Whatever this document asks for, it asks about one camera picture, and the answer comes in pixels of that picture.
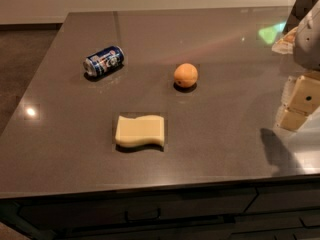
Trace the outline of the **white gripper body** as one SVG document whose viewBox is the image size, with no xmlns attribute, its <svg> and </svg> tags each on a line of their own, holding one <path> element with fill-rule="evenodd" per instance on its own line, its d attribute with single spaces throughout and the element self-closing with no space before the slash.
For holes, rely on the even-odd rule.
<svg viewBox="0 0 320 240">
<path fill-rule="evenodd" d="M 298 25 L 293 57 L 305 69 L 320 70 L 320 1 Z"/>
</svg>

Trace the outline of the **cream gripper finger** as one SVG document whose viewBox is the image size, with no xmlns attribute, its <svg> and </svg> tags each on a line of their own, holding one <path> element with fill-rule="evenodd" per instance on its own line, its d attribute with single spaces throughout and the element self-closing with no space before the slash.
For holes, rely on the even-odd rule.
<svg viewBox="0 0 320 240">
<path fill-rule="evenodd" d="M 280 106 L 276 114 L 276 125 L 280 128 L 297 131 L 307 120 L 308 115 L 286 106 Z"/>
<path fill-rule="evenodd" d="M 320 106 L 319 75 L 290 76 L 284 85 L 283 104 L 290 111 L 312 114 Z"/>
</svg>

